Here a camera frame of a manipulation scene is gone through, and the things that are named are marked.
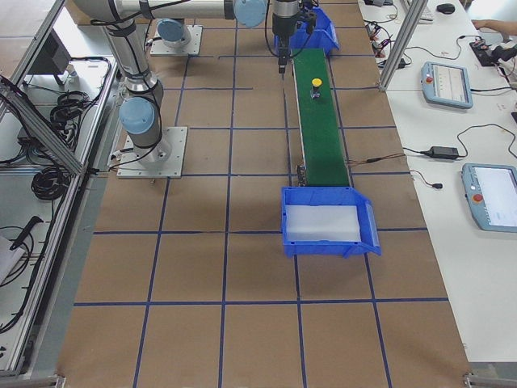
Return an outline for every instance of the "blue storage bin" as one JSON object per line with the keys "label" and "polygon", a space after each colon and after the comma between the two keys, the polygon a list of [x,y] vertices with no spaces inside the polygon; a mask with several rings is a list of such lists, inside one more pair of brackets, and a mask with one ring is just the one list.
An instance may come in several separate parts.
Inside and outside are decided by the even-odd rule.
{"label": "blue storage bin", "polygon": [[[329,241],[288,238],[289,205],[355,206],[359,222],[360,241]],[[381,254],[372,202],[354,188],[302,187],[282,188],[282,234],[284,251],[294,255],[362,255],[366,252]]]}
{"label": "blue storage bin", "polygon": [[[338,37],[336,36],[334,25],[321,8],[314,7],[313,11],[317,15],[316,27],[305,47],[307,49],[323,49],[325,55],[329,55],[330,50],[339,49]],[[303,23],[301,27],[296,30],[296,33],[291,36],[289,40],[289,47],[291,49],[301,49],[303,47],[308,37],[306,28],[307,23]],[[275,47],[278,48],[277,37],[275,37]]]}

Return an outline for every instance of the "power adapter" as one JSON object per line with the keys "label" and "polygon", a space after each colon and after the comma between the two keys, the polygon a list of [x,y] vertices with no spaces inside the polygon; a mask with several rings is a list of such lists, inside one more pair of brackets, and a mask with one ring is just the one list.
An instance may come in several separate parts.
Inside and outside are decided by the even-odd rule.
{"label": "power adapter", "polygon": [[429,158],[456,160],[460,157],[458,149],[454,147],[440,147],[433,145],[428,151],[421,151],[420,154]]}

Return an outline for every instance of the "person's hand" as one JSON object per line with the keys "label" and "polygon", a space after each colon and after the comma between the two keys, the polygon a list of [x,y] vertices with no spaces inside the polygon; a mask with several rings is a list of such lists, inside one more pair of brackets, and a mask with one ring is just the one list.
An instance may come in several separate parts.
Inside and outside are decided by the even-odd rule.
{"label": "person's hand", "polygon": [[473,20],[472,24],[477,30],[481,30],[484,27],[487,27],[488,20]]}

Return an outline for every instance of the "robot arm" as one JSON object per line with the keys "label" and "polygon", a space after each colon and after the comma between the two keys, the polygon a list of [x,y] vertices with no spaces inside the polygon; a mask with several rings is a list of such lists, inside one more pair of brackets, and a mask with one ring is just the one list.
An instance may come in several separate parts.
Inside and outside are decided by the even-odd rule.
{"label": "robot arm", "polygon": [[77,6],[103,26],[111,51],[126,77],[131,93],[142,94],[158,84],[149,70],[136,34],[133,16],[147,19],[205,18],[236,19],[247,27],[260,24],[265,16],[264,0],[75,0]]}
{"label": "robot arm", "polygon": [[[77,6],[93,19],[92,24],[103,26],[111,51],[125,76],[125,85],[132,98],[120,107],[119,118],[131,137],[137,156],[134,162],[140,161],[142,165],[165,162],[172,146],[162,131],[163,86],[150,71],[133,18],[143,15],[147,19],[167,18],[176,22],[189,18],[237,19],[240,24],[255,27],[266,16],[266,1],[75,0]],[[303,19],[303,6],[299,0],[272,1],[273,32],[279,37],[279,72],[284,73],[290,58],[289,38],[296,32],[296,24]],[[172,36],[181,35],[178,23],[170,25]]]}

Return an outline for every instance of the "brown paper floor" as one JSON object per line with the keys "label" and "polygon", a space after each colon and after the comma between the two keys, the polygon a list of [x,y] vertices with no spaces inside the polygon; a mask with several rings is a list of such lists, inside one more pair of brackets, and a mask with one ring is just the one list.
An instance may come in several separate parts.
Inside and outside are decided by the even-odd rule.
{"label": "brown paper floor", "polygon": [[[401,152],[357,4],[327,4],[348,157]],[[287,258],[301,163],[293,79],[262,28],[197,20],[200,57],[153,59],[181,180],[108,178],[59,373],[88,387],[462,387],[469,370],[403,158],[353,168],[384,254]]]}

